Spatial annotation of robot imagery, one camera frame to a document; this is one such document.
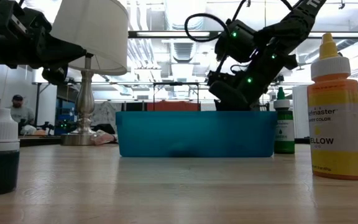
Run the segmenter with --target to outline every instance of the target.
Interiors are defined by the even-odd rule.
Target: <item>silver lamp base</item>
[[[94,146],[95,134],[62,134],[62,146]]]

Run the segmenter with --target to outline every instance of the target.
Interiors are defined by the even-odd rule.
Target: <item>person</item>
[[[11,116],[14,121],[20,123],[24,119],[26,124],[34,125],[34,112],[31,108],[23,105],[23,96],[14,95],[12,106],[9,109],[11,109]]]

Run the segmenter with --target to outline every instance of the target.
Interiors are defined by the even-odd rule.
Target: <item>yellow food color bottle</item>
[[[311,162],[320,177],[358,180],[358,82],[350,74],[349,59],[324,34],[308,87]]]

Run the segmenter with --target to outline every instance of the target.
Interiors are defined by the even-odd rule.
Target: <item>teal container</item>
[[[277,113],[269,111],[122,111],[123,157],[270,157]]]

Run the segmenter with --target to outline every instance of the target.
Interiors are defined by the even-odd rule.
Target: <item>desk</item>
[[[358,182],[313,177],[308,148],[157,159],[120,158],[113,145],[27,147],[0,223],[358,223]]]

